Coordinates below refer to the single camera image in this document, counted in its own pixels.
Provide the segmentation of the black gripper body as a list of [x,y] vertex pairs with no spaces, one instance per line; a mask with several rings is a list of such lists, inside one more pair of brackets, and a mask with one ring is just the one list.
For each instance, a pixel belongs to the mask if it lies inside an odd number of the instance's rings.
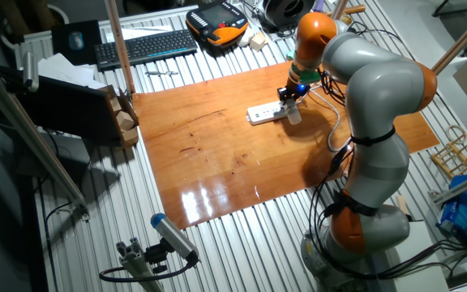
[[285,86],[285,99],[294,99],[297,100],[300,97],[305,96],[311,86],[309,84],[296,84],[294,82],[290,82]]

